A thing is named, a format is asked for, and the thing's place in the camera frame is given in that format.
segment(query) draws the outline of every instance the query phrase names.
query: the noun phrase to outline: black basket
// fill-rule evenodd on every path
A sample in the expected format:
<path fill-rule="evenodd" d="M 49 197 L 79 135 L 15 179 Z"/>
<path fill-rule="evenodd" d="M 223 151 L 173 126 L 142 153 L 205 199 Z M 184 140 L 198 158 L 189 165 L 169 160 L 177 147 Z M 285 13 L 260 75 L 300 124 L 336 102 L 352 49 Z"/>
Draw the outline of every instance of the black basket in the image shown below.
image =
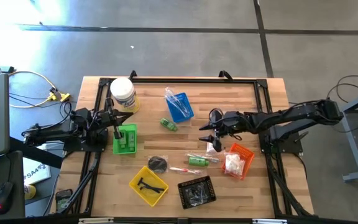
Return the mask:
<path fill-rule="evenodd" d="M 203 190 L 205 190 L 203 192 L 203 193 L 205 193 L 205 195 L 203 195 L 205 197 L 205 200 L 203 201 L 203 203 L 200 203 L 197 205 L 193 205 L 191 203 L 191 198 L 186 193 L 186 191 L 191 190 L 191 188 L 194 188 L 194 187 L 202 187 Z M 209 176 L 201 177 L 201 178 L 198 178 L 195 180 L 190 180 L 190 181 L 187 181 L 184 183 L 180 183 L 180 184 L 178 184 L 178 188 L 179 188 L 181 205 L 182 205 L 183 209 L 193 208 L 198 205 L 203 205 L 205 203 L 210 203 L 210 202 L 216 201 L 215 191 L 212 186 L 211 178 Z"/>

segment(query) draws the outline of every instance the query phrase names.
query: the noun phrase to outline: green block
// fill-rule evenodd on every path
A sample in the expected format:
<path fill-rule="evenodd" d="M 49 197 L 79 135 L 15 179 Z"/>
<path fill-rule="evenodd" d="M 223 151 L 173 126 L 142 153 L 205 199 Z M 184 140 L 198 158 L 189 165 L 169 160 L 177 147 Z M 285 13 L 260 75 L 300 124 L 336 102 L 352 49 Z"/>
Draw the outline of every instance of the green block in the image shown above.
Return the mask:
<path fill-rule="evenodd" d="M 118 130 L 123 138 L 116 139 L 113 135 L 112 153 L 117 155 L 136 153 L 136 124 L 121 125 Z"/>

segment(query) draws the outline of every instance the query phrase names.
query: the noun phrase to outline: orange object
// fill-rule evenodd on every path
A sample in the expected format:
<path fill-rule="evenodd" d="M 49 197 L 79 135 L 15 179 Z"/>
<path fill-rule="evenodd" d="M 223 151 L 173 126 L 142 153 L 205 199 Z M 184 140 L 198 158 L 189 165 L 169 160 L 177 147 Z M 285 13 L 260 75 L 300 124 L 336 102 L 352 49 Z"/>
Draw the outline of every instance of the orange object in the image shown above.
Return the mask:
<path fill-rule="evenodd" d="M 254 159 L 254 152 L 250 151 L 249 149 L 247 149 L 247 148 L 244 147 L 244 146 L 240 146 L 240 145 L 237 144 L 237 143 L 234 143 L 234 144 L 231 146 L 229 152 L 236 152 L 236 153 L 238 153 L 238 154 L 240 155 L 240 159 L 246 161 L 246 163 L 245 163 L 245 165 L 244 165 L 244 170 L 242 171 L 242 175 L 241 175 L 241 176 L 236 175 L 236 174 L 230 174 L 230 175 L 232 175 L 233 177 L 235 177 L 235 178 L 237 178 L 237 179 L 243 180 L 244 177 L 247 175 L 247 172 L 248 172 L 249 166 L 251 165 L 252 160 Z M 223 163 L 222 170 L 223 170 L 223 171 L 226 170 L 226 162 Z"/>

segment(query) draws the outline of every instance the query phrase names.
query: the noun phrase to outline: butcher block tabletop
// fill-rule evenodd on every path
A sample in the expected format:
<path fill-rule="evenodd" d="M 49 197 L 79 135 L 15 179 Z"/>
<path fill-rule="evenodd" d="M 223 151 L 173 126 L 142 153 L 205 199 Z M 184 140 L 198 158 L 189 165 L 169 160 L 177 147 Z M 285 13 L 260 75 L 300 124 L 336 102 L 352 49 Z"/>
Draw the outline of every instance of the butcher block tabletop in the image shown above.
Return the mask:
<path fill-rule="evenodd" d="M 93 109 L 101 77 L 84 77 L 77 109 Z M 268 78 L 268 91 L 273 111 L 288 108 L 288 98 L 284 81 L 281 78 Z M 211 134 L 198 128 L 208 122 L 208 113 L 213 108 L 226 111 L 257 112 L 255 93 L 252 85 L 237 83 L 135 83 L 140 101 L 139 111 L 124 124 L 137 125 L 136 154 L 114 155 L 112 153 L 112 127 L 109 128 L 109 142 L 102 153 L 94 193 L 92 217 L 193 217 L 193 218 L 269 218 L 274 217 L 266 161 L 260 153 L 258 135 L 242 133 L 242 141 L 226 136 L 222 145 L 226 151 L 233 143 L 248 148 L 255 153 L 254 160 L 244 180 L 224 174 L 219 164 L 209 163 L 207 168 L 190 167 L 189 152 L 206 152 L 206 142 L 199 137 Z M 174 93 L 186 93 L 194 117 L 178 123 L 178 131 L 172 132 L 160 124 L 161 118 L 172 120 L 164 98 L 165 87 Z M 151 207 L 134 190 L 129 182 L 143 166 L 147 166 L 149 156 L 167 156 L 168 166 L 205 169 L 216 194 L 216 201 L 184 210 L 177 185 L 200 176 L 178 174 L 169 170 L 158 176 L 168 184 L 169 189 L 158 203 Z M 77 188 L 84 152 L 74 152 L 64 159 L 55 192 Z M 293 154 L 282 154 L 288 188 L 302 206 L 313 213 L 305 171 L 301 162 Z M 277 186 L 280 208 L 283 210 L 283 197 Z M 88 198 L 85 188 L 83 211 Z M 55 202 L 51 212 L 55 211 Z"/>

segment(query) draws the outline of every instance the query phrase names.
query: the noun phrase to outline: white bottle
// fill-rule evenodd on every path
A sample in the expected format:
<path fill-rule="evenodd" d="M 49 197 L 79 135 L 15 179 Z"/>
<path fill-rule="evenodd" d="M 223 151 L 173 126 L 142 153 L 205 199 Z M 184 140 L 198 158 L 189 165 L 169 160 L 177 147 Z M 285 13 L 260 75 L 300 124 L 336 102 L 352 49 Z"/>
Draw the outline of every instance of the white bottle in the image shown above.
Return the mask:
<path fill-rule="evenodd" d="M 139 110 L 140 103 L 136 96 L 134 84 L 128 78 L 116 78 L 111 83 L 110 91 L 121 106 L 121 111 L 135 113 Z"/>

